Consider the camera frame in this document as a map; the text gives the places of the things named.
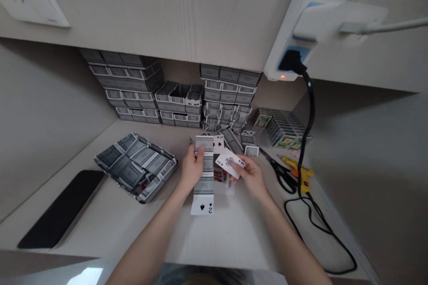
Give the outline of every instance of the smartphone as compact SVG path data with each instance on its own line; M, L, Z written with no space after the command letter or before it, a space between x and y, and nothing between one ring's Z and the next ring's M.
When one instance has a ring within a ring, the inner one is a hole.
M105 178L103 171L79 172L19 242L18 248L58 247L73 229Z

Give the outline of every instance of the scissors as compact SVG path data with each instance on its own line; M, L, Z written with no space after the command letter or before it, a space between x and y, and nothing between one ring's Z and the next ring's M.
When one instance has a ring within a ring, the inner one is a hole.
M297 191L297 181L294 180L288 173L289 169L282 167L276 160L274 160L271 156L269 156L262 148L260 148L261 153L266 157L267 161L272 166L273 170L276 174L276 179L282 186L282 188L289 194L295 194Z

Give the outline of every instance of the desk surface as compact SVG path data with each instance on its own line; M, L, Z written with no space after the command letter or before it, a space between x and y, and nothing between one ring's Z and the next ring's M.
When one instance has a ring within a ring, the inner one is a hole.
M177 172L154 202L145 205L135 201L112 179L108 179L66 241L60 247L48 251L87 257L124 253L177 184L189 136L194 139L202 130L117 120L0 224L0 249L17 250L18 242L75 175L83 169L99 169L93 157L132 131L173 153L179 161ZM267 151L274 156L277 150ZM255 160L262 167L266 185L281 208L284 200L296 198L296 195L289 195L280 188L273 169L261 154ZM212 216L191 216L192 195L189 195L165 260L181 264L278 271L273 246L258 204L249 195L244 183L236 185L235 193L234 196L215 195L215 214ZM311 194L315 200L320 197L315 188L312 188ZM334 229L336 224L322 204L319 203ZM302 202L290 204L289 211L307 246L325 268L342 270L350 266L350 259L334 239L310 224L308 209ZM344 277L368 279L360 267Z

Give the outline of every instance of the left hand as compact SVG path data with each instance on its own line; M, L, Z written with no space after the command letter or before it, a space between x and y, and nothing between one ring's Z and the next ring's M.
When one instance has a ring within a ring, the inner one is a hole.
M199 147L198 157L195 158L195 144L191 144L183 159L183 168L178 186L187 193L190 193L199 179L201 179L204 167L204 152L205 146Z

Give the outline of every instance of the deck of cards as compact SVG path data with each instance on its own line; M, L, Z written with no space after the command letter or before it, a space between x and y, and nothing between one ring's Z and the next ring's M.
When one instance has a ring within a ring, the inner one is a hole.
M196 136L195 156L205 146L202 177L193 189L191 215L211 215L214 212L214 137Z

